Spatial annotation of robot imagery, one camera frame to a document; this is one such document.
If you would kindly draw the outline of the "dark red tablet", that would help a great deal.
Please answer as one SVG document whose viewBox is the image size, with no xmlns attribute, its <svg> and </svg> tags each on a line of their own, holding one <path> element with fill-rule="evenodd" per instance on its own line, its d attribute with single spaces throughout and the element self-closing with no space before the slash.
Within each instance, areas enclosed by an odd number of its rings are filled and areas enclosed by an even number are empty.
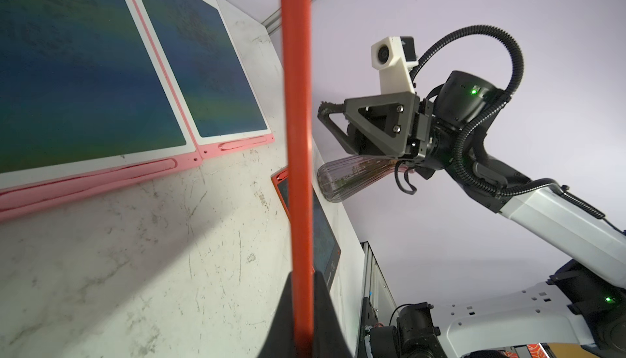
<svg viewBox="0 0 626 358">
<path fill-rule="evenodd" d="M 293 336 L 298 357 L 314 338 L 311 195 L 311 0 L 280 0 L 290 174 Z"/>
<path fill-rule="evenodd" d="M 291 219 L 288 169 L 285 167 L 275 173 L 272 176 L 272 183 L 283 205 L 285 214 L 288 219 Z M 326 287 L 330 290 L 334 283 L 342 251 L 314 188 L 311 190 L 311 193 L 313 264 L 316 271 L 323 273 Z"/>
</svg>

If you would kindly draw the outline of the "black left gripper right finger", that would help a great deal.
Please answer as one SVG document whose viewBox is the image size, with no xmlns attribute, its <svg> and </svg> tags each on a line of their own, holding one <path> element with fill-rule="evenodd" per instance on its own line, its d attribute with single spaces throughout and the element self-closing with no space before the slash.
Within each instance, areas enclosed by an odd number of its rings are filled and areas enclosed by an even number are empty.
<svg viewBox="0 0 626 358">
<path fill-rule="evenodd" d="M 314 335 L 311 356 L 314 358 L 351 358 L 352 354 L 327 289 L 324 275 L 314 274 Z"/>
</svg>

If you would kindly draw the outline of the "dark red bottom tablet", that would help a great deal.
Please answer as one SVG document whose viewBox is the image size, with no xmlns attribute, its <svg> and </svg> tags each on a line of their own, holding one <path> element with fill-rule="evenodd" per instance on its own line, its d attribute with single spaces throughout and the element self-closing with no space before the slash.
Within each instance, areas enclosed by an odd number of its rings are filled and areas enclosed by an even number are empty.
<svg viewBox="0 0 626 358">
<path fill-rule="evenodd" d="M 288 169 L 285 167 L 275 173 L 272 176 L 272 183 L 283 205 L 285 214 L 288 219 L 291 219 Z M 342 251 L 314 188 L 311 190 L 311 193 L 313 264 L 316 271 L 323 273 L 326 287 L 330 290 L 334 283 Z"/>
</svg>

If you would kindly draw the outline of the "pink writing tablet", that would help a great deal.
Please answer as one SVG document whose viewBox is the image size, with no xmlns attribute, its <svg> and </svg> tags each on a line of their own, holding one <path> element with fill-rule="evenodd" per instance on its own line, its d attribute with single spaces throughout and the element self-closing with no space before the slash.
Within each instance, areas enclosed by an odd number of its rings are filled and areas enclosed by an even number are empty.
<svg viewBox="0 0 626 358">
<path fill-rule="evenodd" d="M 131 0 L 204 158 L 274 141 L 218 0 Z"/>
<path fill-rule="evenodd" d="M 140 0 L 1 0 L 1 218 L 201 164 Z"/>
</svg>

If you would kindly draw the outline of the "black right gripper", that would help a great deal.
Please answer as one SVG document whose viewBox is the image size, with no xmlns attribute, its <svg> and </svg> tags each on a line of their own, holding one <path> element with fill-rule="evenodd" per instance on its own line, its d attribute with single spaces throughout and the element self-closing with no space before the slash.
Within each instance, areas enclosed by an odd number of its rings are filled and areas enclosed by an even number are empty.
<svg viewBox="0 0 626 358">
<path fill-rule="evenodd" d="M 456 138 L 463 128 L 500 95 L 500 89 L 480 77 L 453 71 L 433 89 L 417 110 L 416 133 L 411 135 L 418 97 L 412 92 L 350 98 L 344 104 L 323 101 L 317 118 L 350 155 L 403 157 L 402 172 L 436 172 L 453 164 Z M 344 114 L 343 131 L 331 116 Z"/>
</svg>

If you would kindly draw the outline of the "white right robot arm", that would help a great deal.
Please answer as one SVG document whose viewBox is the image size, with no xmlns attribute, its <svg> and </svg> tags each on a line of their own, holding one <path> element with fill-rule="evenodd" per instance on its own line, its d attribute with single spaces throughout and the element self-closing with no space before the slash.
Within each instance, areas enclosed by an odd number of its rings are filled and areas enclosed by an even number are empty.
<svg viewBox="0 0 626 358">
<path fill-rule="evenodd" d="M 325 159 L 390 167 L 342 201 L 397 308 L 376 357 L 625 349 L 625 51 L 588 26 L 315 33 Z"/>
</svg>

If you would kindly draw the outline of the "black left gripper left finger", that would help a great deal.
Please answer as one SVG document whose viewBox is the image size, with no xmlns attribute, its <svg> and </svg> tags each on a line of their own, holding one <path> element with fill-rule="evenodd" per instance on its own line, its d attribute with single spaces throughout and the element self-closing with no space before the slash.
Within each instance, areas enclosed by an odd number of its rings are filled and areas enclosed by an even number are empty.
<svg viewBox="0 0 626 358">
<path fill-rule="evenodd" d="M 258 358 L 295 358 L 292 274 L 286 279 L 267 338 Z"/>
</svg>

